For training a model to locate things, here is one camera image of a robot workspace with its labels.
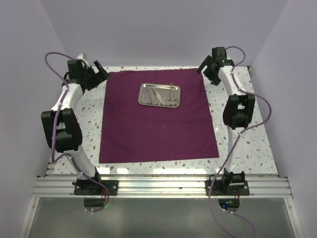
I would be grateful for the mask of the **small steel ring scissors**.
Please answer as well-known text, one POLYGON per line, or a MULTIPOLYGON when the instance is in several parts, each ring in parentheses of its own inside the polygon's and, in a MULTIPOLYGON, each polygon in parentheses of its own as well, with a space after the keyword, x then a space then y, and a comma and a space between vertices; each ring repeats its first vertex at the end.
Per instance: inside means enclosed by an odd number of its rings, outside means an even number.
POLYGON ((173 98, 173 99, 171 100, 171 105, 172 105, 172 107, 176 108, 177 105, 178 105, 177 99, 173 98))

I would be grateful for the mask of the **steel surgical scissors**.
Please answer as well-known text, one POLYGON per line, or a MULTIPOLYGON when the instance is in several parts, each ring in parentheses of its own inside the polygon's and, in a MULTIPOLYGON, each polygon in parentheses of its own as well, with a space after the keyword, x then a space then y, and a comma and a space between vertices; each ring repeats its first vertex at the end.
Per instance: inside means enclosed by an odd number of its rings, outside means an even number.
POLYGON ((171 83, 170 84, 170 98, 168 100, 168 106, 170 108, 173 108, 172 105, 171 105, 171 100, 174 98, 174 93, 173 93, 173 84, 171 83))

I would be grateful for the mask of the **steel forceps with rings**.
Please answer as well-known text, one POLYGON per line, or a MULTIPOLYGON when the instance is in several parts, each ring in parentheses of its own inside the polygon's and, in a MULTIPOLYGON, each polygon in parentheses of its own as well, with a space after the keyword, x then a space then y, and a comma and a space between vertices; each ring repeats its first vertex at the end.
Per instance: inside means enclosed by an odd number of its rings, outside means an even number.
POLYGON ((170 91, 169 90, 161 90, 160 95, 163 99, 165 105, 168 105, 168 100, 170 98, 170 91))

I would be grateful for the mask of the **purple cloth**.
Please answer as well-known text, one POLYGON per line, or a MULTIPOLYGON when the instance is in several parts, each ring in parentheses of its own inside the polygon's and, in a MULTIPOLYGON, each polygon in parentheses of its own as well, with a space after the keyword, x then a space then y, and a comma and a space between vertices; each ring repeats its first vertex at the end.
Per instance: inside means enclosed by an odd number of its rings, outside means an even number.
POLYGON ((219 156, 203 77, 192 69, 113 72, 106 83, 100 163, 219 156), (176 85, 177 108, 142 106, 144 83, 176 85))

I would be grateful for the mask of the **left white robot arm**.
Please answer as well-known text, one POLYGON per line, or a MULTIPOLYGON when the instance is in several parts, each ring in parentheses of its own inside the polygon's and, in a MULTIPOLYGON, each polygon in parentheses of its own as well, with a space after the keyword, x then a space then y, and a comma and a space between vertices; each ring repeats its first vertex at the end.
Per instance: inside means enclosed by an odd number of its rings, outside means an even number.
POLYGON ((41 120, 51 160, 56 163, 66 157, 77 173, 75 194, 106 194, 97 168, 87 157, 83 146, 83 134, 75 115, 75 108, 86 91, 98 87, 109 79, 109 73, 96 60, 91 67, 82 58, 68 60, 68 72, 63 77, 62 93, 57 103, 41 114, 41 120))

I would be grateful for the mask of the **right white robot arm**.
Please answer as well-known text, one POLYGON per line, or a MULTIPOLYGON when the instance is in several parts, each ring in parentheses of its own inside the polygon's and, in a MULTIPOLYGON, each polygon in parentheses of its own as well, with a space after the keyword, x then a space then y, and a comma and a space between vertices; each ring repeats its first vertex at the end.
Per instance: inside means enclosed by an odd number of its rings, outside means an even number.
POLYGON ((245 93, 239 79, 232 71, 234 62, 225 51, 213 52, 199 66, 197 73, 203 73, 213 85, 222 83, 228 95, 222 119, 228 132, 228 159, 219 172, 220 179, 210 176, 206 187, 211 196, 235 195, 239 192, 250 194, 245 180, 243 148, 238 146, 239 135, 252 121, 255 97, 245 93))

